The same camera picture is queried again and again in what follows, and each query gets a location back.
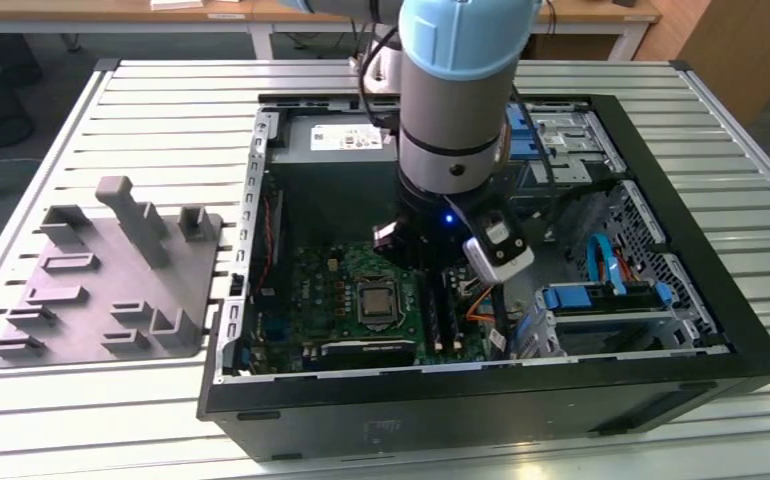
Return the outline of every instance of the metal slotted table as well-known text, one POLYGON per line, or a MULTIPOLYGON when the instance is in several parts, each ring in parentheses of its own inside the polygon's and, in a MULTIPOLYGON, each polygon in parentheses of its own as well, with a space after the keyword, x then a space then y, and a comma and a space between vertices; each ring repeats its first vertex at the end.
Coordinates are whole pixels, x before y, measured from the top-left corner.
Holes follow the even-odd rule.
MULTIPOLYGON (((695 74, 664 63, 607 62, 524 63, 517 73, 524 93, 619 97, 770 329, 770 159, 695 74)), ((257 95, 353 92, 355 84, 343 61, 124 61, 94 72, 0 237, 0 333, 46 241, 36 233, 44 209, 77 203, 92 216, 110 215, 93 197, 108 174, 130 177, 136 200, 152 201, 160 214, 197 204, 223 216, 211 292, 221 299, 257 95)), ((770 386, 643 435, 256 464, 221 430, 194 418, 204 359, 201 349, 174 360, 0 370, 0 478, 224 478, 317 470, 329 478, 770 474, 770 386)))

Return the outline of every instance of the green circuit board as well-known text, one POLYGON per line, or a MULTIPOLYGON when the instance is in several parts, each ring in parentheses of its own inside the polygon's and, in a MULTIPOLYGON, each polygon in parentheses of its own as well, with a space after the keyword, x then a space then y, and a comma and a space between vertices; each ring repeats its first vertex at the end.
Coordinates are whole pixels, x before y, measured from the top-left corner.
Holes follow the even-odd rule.
MULTIPOLYGON (((297 248, 292 265, 288 321, 281 324, 287 333, 265 342, 272 372, 305 371, 311 348, 353 340, 415 342, 419 365, 484 360, 477 332, 463 336, 456 352, 427 348, 417 278, 381 258, 368 242, 297 248)), ((268 327, 273 319, 264 322, 268 327)))

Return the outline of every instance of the blue cable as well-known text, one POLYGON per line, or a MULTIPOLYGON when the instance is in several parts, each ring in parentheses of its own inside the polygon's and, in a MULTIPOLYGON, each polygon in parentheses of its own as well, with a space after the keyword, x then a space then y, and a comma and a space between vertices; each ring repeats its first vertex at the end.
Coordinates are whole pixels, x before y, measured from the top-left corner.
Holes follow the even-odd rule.
POLYGON ((585 269, 588 280, 592 282, 600 281, 600 273, 597 270, 597 248, 600 248, 603 266, 607 270, 609 282, 612 282, 615 291, 619 295, 626 295, 627 288, 624 287, 624 281, 621 280, 621 266, 619 264, 619 259, 615 258, 615 254, 612 253, 609 237, 603 233, 593 233, 592 236, 588 237, 588 246, 585 247, 585 269))

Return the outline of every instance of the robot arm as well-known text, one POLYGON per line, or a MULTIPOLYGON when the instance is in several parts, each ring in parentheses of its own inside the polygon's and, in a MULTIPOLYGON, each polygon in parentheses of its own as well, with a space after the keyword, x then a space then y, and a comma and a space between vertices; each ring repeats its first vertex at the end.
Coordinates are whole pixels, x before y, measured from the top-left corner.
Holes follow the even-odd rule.
MULTIPOLYGON (((431 256, 443 257, 441 262, 440 245, 457 241, 483 281, 501 283, 532 261, 525 235, 491 176, 539 0, 288 1, 309 13, 391 25, 397 21, 404 53, 399 166, 408 211, 401 225, 387 225, 385 233, 399 234, 396 227, 403 227, 409 232, 403 243, 413 244, 409 248, 429 245, 425 248, 436 249, 431 256), (453 216, 461 228, 447 230, 439 220, 453 216)), ((397 250, 376 232, 379 253, 429 256, 397 250)))

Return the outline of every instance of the power supply label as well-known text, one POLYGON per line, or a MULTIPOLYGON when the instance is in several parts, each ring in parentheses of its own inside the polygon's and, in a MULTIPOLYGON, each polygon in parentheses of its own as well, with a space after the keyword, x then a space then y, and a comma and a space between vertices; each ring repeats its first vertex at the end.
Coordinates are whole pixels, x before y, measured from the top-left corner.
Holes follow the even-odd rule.
POLYGON ((311 129, 309 149, 380 150, 381 130, 372 125, 316 125, 311 129))

